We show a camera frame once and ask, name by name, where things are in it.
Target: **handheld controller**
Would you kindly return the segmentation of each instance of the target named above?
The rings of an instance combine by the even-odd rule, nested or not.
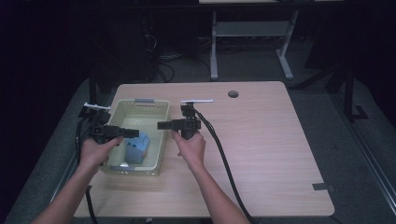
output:
[[[184,119],[172,119],[171,121],[162,121],[157,123],[158,130],[181,130],[181,137],[188,140],[201,129],[201,121],[195,117],[193,102],[187,102],[180,106]]]
[[[110,107],[104,107],[99,105],[84,104],[81,109],[79,118],[89,119],[92,127],[89,132],[89,136],[98,144],[103,144],[106,141],[110,141],[113,138],[124,136],[125,138],[139,137],[139,130],[124,129],[119,126],[106,125],[110,119],[110,114],[107,111]]]

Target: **floor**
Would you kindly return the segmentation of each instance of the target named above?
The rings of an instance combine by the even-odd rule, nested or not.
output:
[[[275,49],[282,39],[222,39],[218,55],[219,80],[267,81],[277,80],[287,87],[312,77],[318,70],[305,69],[304,64],[312,46],[310,40],[293,40],[287,53],[293,80],[283,77]],[[202,51],[193,57],[178,57],[168,52],[174,60],[160,65],[163,76],[152,82],[207,82],[210,81],[209,54]],[[361,143],[356,134],[365,141],[375,155],[389,182],[396,184],[396,130],[375,105],[370,92],[355,82],[354,104],[360,105],[369,119],[350,123],[342,110],[343,90],[327,93],[325,77],[311,86],[289,91],[290,99],[303,126],[324,182],[335,207],[331,217],[257,217],[261,223],[396,223],[384,194],[377,185],[362,156]],[[74,130],[80,106],[87,101],[88,83],[81,84],[69,107],[60,120],[57,130],[40,158],[6,223],[27,223],[50,201],[53,192],[64,179],[64,167],[69,165],[74,153]],[[112,95],[105,101],[111,102]],[[53,164],[64,169],[53,169]],[[145,223],[144,218],[98,218],[99,223]],[[91,223],[89,218],[75,218],[73,223]],[[152,223],[200,223],[198,219],[155,218]]]

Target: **forearm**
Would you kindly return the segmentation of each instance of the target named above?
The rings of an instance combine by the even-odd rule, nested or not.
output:
[[[224,193],[205,167],[191,170],[214,223],[248,223],[246,216]]]
[[[70,223],[93,174],[92,171],[78,167],[52,203],[33,223]]]

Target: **desk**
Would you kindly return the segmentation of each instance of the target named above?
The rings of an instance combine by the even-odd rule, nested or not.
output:
[[[237,98],[228,96],[238,91]],[[286,88],[281,82],[209,82],[121,85],[120,99],[154,98],[170,102],[170,119],[181,119],[180,100],[213,98],[198,104],[214,126],[230,163],[240,196],[254,217],[330,216],[334,212]],[[236,203],[213,138],[203,127],[205,166]],[[158,176],[112,175],[93,178],[93,209],[99,217],[209,217],[204,199],[177,145],[166,135]],[[75,217],[88,217],[85,199]]]

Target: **cable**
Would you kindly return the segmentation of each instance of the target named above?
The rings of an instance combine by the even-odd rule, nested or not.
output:
[[[230,38],[230,39],[224,40],[223,42],[218,43],[217,53],[218,54],[235,54],[238,52],[242,52],[248,48],[248,44],[245,44],[246,47],[243,48],[242,45],[244,45],[244,44],[245,43],[238,43],[238,41],[235,41],[234,38]]]
[[[87,133],[87,132],[84,132],[84,134],[81,135],[81,127],[82,127],[84,120],[86,120],[86,119],[87,118],[84,118],[78,122],[77,130],[76,130],[76,160],[77,160],[78,164],[81,159],[81,141],[80,141],[80,139],[82,136],[84,136]],[[87,189],[85,190],[85,197],[87,199],[88,210],[90,211],[91,221],[93,224],[97,224],[98,222],[96,220],[95,213],[93,212],[90,189],[91,189],[91,186],[88,186]]]
[[[171,69],[172,76],[169,79],[166,78],[165,73],[161,69],[158,70],[158,74],[163,79],[163,82],[165,82],[165,83],[171,82],[172,79],[175,77],[175,69],[172,66],[165,64],[165,63],[158,63],[158,65],[162,65],[162,66],[165,66],[165,67],[168,67],[169,69]]]
[[[248,221],[252,224],[255,223],[253,220],[253,217],[250,215],[250,213],[246,209],[245,205],[243,204],[241,197],[239,196],[238,189],[236,188],[235,182],[233,181],[233,175],[231,173],[230,166],[227,162],[227,158],[225,157],[224,150],[221,146],[221,142],[220,142],[218,136],[216,135],[215,129],[213,128],[212,124],[209,121],[207,121],[207,119],[205,119],[204,116],[200,112],[198,112],[198,110],[196,110],[195,108],[193,108],[193,110],[198,115],[198,117],[201,119],[201,121],[204,123],[204,125],[209,130],[209,132],[212,134],[213,138],[216,141],[216,144],[218,145],[219,153],[220,153],[221,158],[224,162],[225,170],[226,170],[227,175],[230,179],[231,187],[233,188],[233,194],[235,195],[235,198],[238,201],[239,206],[241,207],[241,209],[244,212],[245,216],[247,217]]]
[[[150,49],[146,49],[152,53],[154,51],[155,47],[157,47],[157,38],[155,38],[154,35],[145,35],[145,37],[151,37],[154,40],[153,46]]]
[[[163,55],[160,55],[159,58],[160,58],[160,60],[169,62],[169,61],[177,60],[180,58],[191,58],[191,55],[205,53],[210,49],[211,39],[210,39],[210,37],[205,37],[202,40],[186,43],[185,45],[196,44],[196,43],[198,43],[199,45],[197,47],[195,47],[194,49],[191,49],[187,52],[163,54]]]
[[[330,216],[330,218],[332,219],[332,220],[334,220],[336,223],[338,223],[338,224],[343,224],[340,220],[338,220],[338,218],[336,218],[336,217],[334,217],[334,216]]]
[[[209,73],[210,73],[210,67],[209,67],[209,65],[207,65],[207,63],[206,63],[204,60],[202,60],[202,59],[196,59],[196,60],[198,60],[198,61],[200,61],[201,63],[203,63],[204,66],[206,67],[207,71],[209,71]]]

